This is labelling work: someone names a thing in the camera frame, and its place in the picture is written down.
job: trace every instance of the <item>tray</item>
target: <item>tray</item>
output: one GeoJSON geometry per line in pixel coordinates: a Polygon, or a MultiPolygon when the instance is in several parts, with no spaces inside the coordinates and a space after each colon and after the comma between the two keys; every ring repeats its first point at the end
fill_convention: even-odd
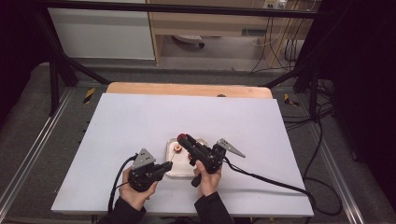
{"type": "MultiPolygon", "coordinates": [[[[198,138],[196,140],[201,144],[207,145],[207,142],[203,139],[198,138]]],[[[195,166],[190,165],[189,152],[185,148],[182,148],[181,152],[175,153],[174,146],[177,144],[176,138],[170,139],[166,144],[166,160],[172,160],[173,162],[172,170],[166,174],[172,177],[194,177],[193,170],[195,166]]]]}

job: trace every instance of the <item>black horizontal bar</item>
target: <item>black horizontal bar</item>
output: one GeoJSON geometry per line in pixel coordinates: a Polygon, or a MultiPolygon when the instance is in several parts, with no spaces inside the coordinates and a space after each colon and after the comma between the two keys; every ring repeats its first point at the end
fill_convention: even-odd
{"type": "Polygon", "coordinates": [[[42,7],[73,8],[90,10],[114,10],[114,11],[143,11],[143,12],[172,12],[191,14],[212,15],[235,15],[253,17],[280,17],[301,19],[332,19],[336,14],[315,11],[278,10],[249,7],[205,7],[164,4],[137,4],[137,3],[110,3],[88,1],[64,1],[64,0],[35,0],[42,7]]]}

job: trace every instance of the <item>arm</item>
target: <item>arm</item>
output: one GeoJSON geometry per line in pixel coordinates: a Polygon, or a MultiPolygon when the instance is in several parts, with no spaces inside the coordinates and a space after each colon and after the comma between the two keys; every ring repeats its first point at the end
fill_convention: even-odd
{"type": "MultiPolygon", "coordinates": [[[[131,168],[122,172],[122,183],[128,182],[128,175],[131,168]]],[[[116,201],[116,206],[113,213],[108,214],[101,220],[99,224],[137,224],[146,214],[146,209],[143,207],[149,196],[154,194],[158,182],[154,182],[151,187],[145,192],[137,192],[132,189],[129,184],[120,187],[120,197],[116,201]]]]}
{"type": "Polygon", "coordinates": [[[221,167],[213,175],[210,175],[200,161],[197,161],[196,165],[195,175],[202,175],[201,184],[198,186],[199,200],[195,203],[195,209],[201,219],[201,223],[232,224],[233,219],[230,217],[217,192],[221,179],[221,167]]]}

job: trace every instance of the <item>power strip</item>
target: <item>power strip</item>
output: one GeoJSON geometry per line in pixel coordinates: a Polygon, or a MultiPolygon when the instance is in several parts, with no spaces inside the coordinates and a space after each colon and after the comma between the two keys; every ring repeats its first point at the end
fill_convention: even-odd
{"type": "Polygon", "coordinates": [[[262,8],[267,9],[285,9],[288,0],[265,0],[262,8]]]}

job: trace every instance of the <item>white table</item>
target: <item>white table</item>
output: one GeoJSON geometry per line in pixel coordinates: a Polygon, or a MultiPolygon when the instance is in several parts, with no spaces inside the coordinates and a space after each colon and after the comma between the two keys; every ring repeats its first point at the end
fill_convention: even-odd
{"type": "MultiPolygon", "coordinates": [[[[180,133],[203,138],[209,147],[224,137],[247,155],[228,152],[231,163],[304,189],[276,100],[105,93],[51,210],[105,214],[123,162],[142,147],[156,163],[164,162],[166,142],[180,133]]],[[[302,193],[236,173],[226,164],[219,194],[234,217],[313,216],[302,193]]],[[[195,216],[196,196],[190,179],[165,175],[145,206],[149,215],[195,216]]]]}

